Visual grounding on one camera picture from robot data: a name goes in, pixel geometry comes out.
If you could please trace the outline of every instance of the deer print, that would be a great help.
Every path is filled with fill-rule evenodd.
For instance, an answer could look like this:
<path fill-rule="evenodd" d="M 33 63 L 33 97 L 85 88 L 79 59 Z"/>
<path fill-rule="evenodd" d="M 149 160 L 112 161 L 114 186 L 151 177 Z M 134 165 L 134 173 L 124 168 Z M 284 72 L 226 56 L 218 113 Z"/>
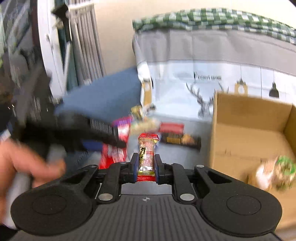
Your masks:
<path fill-rule="evenodd" d="M 186 84 L 187 86 L 187 89 L 189 90 L 189 92 L 194 96 L 196 97 L 196 100 L 197 102 L 200 104 L 201 106 L 201 109 L 200 111 L 198 112 L 198 116 L 201 117 L 201 118 L 204 118 L 204 117 L 212 117 L 212 113 L 210 112 L 210 107 L 214 104 L 214 96 L 215 96 L 215 93 L 216 93 L 216 90 L 214 91 L 214 95 L 213 97 L 210 98 L 210 100 L 208 102 L 205 102 L 202 98 L 202 96 L 200 95 L 200 89 L 198 88 L 197 91 L 195 91 L 193 89 L 194 85 L 196 84 L 196 82 L 194 82 L 190 88 L 188 87 L 188 85 Z M 219 83 L 219 86 L 221 88 L 221 91 L 224 92 L 224 89 L 222 87 L 222 85 Z"/>

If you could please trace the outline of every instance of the open cardboard box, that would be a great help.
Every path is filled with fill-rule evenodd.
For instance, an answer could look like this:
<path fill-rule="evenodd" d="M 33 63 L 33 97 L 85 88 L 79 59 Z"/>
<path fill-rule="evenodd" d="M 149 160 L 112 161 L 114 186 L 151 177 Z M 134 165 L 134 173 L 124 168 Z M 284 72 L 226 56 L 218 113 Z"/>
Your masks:
<path fill-rule="evenodd" d="M 260 165 L 262 158 L 279 155 L 295 161 L 295 106 L 242 95 L 216 95 L 211 168 L 246 182 L 248 174 Z M 296 184 L 289 190 L 272 189 L 270 193 L 283 209 L 277 231 L 296 227 Z"/>

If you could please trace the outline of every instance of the metal screw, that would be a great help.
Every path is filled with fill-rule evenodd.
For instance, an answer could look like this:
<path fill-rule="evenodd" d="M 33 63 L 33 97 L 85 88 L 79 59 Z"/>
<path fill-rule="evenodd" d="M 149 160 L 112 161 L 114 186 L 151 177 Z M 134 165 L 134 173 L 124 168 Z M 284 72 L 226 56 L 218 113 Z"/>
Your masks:
<path fill-rule="evenodd" d="M 102 193 L 98 196 L 101 201 L 110 201 L 113 198 L 113 195 L 110 193 Z"/>
<path fill-rule="evenodd" d="M 182 199 L 183 201 L 192 201 L 194 199 L 194 195 L 190 193 L 184 193 L 180 195 L 180 199 Z"/>

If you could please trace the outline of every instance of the green checkered blanket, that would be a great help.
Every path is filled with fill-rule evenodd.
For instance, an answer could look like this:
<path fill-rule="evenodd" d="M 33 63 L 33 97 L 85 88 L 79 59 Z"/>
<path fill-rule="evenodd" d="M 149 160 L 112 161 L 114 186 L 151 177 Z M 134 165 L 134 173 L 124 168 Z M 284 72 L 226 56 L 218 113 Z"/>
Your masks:
<path fill-rule="evenodd" d="M 202 8 L 159 14 L 151 18 L 133 20 L 133 28 L 135 32 L 156 28 L 174 28 L 189 31 L 197 29 L 234 29 L 264 34 L 296 45 L 296 31 L 294 28 L 263 16 L 226 8 Z"/>

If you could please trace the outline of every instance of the white door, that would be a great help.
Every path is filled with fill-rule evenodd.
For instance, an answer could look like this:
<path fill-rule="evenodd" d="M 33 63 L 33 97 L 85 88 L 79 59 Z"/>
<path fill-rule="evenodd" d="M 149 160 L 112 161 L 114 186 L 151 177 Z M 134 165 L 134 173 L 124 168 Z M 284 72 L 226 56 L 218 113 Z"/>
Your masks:
<path fill-rule="evenodd" d="M 67 79 L 64 76 L 62 55 L 56 24 L 56 17 L 51 13 L 54 0 L 38 0 L 38 29 L 40 46 L 45 70 L 52 77 L 50 89 L 54 98 L 66 94 Z"/>

